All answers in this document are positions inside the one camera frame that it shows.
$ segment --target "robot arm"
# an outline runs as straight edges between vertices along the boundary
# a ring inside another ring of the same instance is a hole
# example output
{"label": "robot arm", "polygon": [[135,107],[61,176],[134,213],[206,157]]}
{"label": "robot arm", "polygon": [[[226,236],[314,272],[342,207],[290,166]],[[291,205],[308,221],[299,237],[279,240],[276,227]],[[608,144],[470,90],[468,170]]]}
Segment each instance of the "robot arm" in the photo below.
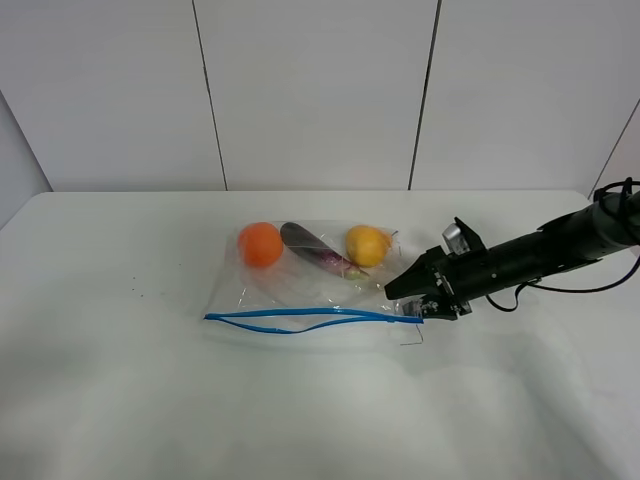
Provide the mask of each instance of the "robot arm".
{"label": "robot arm", "polygon": [[[442,247],[427,250],[402,275],[385,287],[387,298],[421,296],[404,304],[407,315],[455,320],[471,313],[469,300],[520,285],[568,293],[607,290],[626,281],[640,259],[619,282],[591,290],[562,290],[536,286],[541,278],[599,261],[640,244],[640,192],[632,195],[628,178],[594,194],[594,203],[562,216],[536,232],[487,249],[476,232],[456,218],[443,236]],[[622,186],[621,193],[609,193]]]}

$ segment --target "eggplant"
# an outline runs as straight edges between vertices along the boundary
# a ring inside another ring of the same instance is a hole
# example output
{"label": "eggplant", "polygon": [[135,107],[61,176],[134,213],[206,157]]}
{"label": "eggplant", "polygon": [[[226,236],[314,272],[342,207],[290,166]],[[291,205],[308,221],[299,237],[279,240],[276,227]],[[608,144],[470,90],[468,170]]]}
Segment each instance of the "eggplant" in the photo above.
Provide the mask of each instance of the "eggplant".
{"label": "eggplant", "polygon": [[346,278],[365,280],[369,274],[351,263],[313,233],[297,223],[287,222],[280,227],[283,243],[293,253],[323,270]]}

